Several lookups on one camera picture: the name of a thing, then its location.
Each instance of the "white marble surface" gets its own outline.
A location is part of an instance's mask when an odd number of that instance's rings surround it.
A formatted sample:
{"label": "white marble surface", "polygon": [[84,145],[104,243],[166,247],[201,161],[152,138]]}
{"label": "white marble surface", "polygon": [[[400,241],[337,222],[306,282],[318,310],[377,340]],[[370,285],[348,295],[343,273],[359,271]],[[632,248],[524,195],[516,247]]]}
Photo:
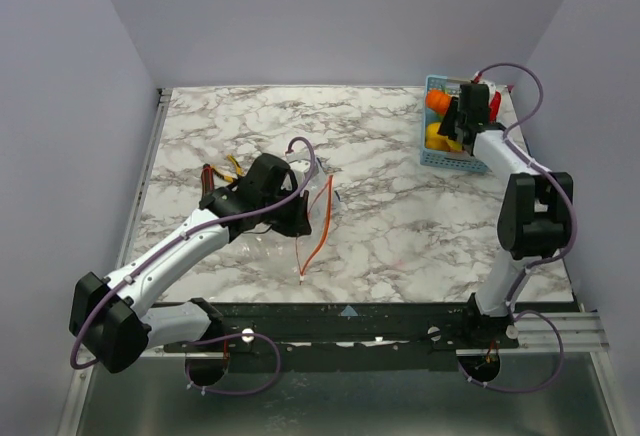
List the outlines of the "white marble surface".
{"label": "white marble surface", "polygon": [[[419,164],[422,88],[247,87],[174,90],[133,256],[181,222],[200,198],[204,162],[233,153],[247,169],[306,136],[343,207],[298,283],[293,241],[243,235],[164,295],[181,301],[465,301],[498,250],[504,188],[492,174]],[[500,118],[515,118],[505,95]],[[262,246],[256,241],[264,241]],[[535,271],[521,300],[571,299],[563,266]]]}

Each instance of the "plastic basket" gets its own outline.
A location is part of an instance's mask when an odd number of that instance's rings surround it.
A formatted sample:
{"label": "plastic basket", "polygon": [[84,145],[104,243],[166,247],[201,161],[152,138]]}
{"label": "plastic basket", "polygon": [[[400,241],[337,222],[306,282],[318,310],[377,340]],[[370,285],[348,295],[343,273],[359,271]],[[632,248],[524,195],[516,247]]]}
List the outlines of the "plastic basket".
{"label": "plastic basket", "polygon": [[426,145],[427,126],[431,123],[440,121],[438,115],[427,108],[425,100],[427,93],[432,89],[440,89],[447,94],[457,96],[460,93],[460,83],[468,82],[461,79],[447,78],[446,76],[436,76],[430,74],[424,88],[424,96],[422,105],[424,108],[422,116],[422,138],[420,148],[420,164],[424,166],[436,166],[439,168],[458,169],[460,171],[473,171],[475,173],[484,173],[489,168],[480,160],[469,156],[466,153],[449,153],[447,151],[438,151],[429,149]]}

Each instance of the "metal frame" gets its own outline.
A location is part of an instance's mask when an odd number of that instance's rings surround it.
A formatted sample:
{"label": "metal frame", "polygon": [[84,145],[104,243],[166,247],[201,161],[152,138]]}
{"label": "metal frame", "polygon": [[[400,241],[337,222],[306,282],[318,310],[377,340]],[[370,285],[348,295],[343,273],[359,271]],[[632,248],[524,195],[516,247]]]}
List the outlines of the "metal frame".
{"label": "metal frame", "polygon": [[[149,186],[151,170],[158,151],[171,94],[171,89],[160,90],[158,108],[151,138],[147,147],[144,166],[138,182],[136,198],[130,211],[125,237],[118,254],[118,267],[125,264],[131,254],[132,243],[140,222],[142,204]],[[565,343],[565,350],[567,352],[589,352],[591,354],[595,374],[616,434],[620,436],[635,436],[636,433],[633,429],[633,423],[629,417],[626,403],[624,402],[620,386],[616,381],[611,366],[611,361],[607,353],[609,345],[598,316],[593,313],[546,314],[550,316],[558,326],[563,336],[563,342]],[[521,343],[520,347],[501,349],[501,353],[557,352],[555,335],[543,321],[536,321],[535,317],[527,316],[518,322],[516,327],[519,331],[518,339]],[[470,355],[477,354],[477,351],[470,349],[457,350],[456,354],[460,356]],[[87,361],[89,357],[88,352],[82,351],[79,356],[79,361]],[[141,358],[220,359],[222,357],[223,355],[220,352],[169,353],[161,348],[145,351],[141,355]],[[93,368],[74,372],[58,428],[58,436],[74,436],[77,434],[92,374]]]}

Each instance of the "gray marble vein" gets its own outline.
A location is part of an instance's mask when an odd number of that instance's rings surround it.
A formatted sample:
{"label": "gray marble vein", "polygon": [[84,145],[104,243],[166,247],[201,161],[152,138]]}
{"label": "gray marble vein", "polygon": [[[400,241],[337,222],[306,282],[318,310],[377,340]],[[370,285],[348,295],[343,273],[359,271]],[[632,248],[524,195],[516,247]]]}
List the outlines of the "gray marble vein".
{"label": "gray marble vein", "polygon": [[[504,188],[492,174],[419,164],[422,88],[189,88],[173,93],[134,257],[196,207],[204,162],[248,168],[307,137],[334,174],[342,207],[303,284],[293,240],[243,235],[164,295],[212,301],[464,301],[498,250]],[[500,119],[515,120],[508,94]],[[570,300],[561,263],[536,270],[521,300]]]}

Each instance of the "blue basket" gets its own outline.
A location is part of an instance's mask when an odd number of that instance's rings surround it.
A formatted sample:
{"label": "blue basket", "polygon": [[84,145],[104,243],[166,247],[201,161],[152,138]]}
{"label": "blue basket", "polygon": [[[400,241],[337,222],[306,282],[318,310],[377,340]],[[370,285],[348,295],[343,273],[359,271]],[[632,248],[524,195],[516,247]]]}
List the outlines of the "blue basket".
{"label": "blue basket", "polygon": [[420,148],[420,164],[424,166],[436,166],[439,168],[459,169],[460,171],[473,171],[476,173],[484,173],[489,168],[480,160],[469,156],[466,153],[449,153],[447,151],[438,151],[435,149],[428,149],[426,144],[426,132],[427,126],[431,123],[440,122],[438,115],[427,108],[426,97],[427,93],[432,89],[440,89],[447,94],[457,96],[460,94],[460,83],[467,82],[460,79],[447,78],[446,76],[435,76],[430,74],[427,76],[427,81],[424,88],[424,96],[422,98],[422,105],[424,107],[422,117],[422,139]]}

